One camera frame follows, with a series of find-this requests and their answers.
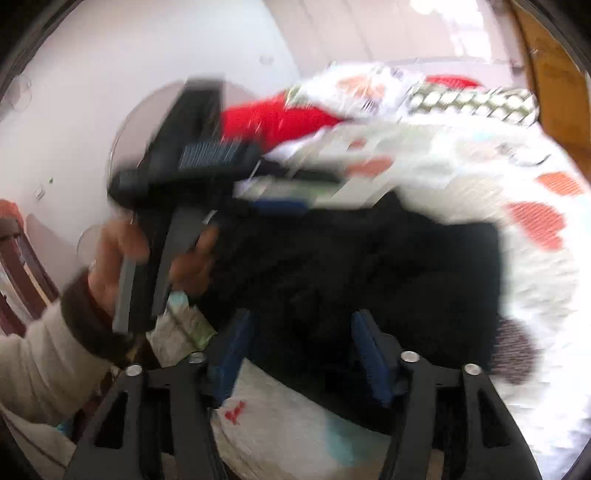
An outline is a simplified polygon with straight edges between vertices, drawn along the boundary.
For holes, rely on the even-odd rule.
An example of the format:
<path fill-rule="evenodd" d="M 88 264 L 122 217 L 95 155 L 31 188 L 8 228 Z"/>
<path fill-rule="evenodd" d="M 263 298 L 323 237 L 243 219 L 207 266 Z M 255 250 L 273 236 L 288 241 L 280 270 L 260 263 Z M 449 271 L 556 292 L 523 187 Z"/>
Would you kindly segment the left hand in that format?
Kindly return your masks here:
<path fill-rule="evenodd" d="M 172 261 L 168 278 L 173 290 L 182 291 L 187 296 L 204 293 L 214 263 L 213 248 L 218 233 L 216 226 L 206 226 L 197 245 Z M 144 234 L 130 219 L 111 220 L 103 226 L 95 263 L 88 274 L 88 287 L 96 303 L 110 316 L 115 312 L 123 259 L 127 257 L 144 263 L 148 254 Z"/>

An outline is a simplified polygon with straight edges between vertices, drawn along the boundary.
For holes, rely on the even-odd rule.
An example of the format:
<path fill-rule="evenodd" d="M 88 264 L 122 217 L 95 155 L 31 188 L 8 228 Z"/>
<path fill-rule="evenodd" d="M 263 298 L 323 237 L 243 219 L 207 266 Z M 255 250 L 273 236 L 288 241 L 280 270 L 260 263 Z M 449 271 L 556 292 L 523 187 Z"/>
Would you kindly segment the left forearm beige sleeve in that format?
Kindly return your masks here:
<path fill-rule="evenodd" d="M 82 271 L 24 336 L 1 338 L 1 406 L 32 423 L 57 425 L 90 398 L 132 340 L 112 329 Z"/>

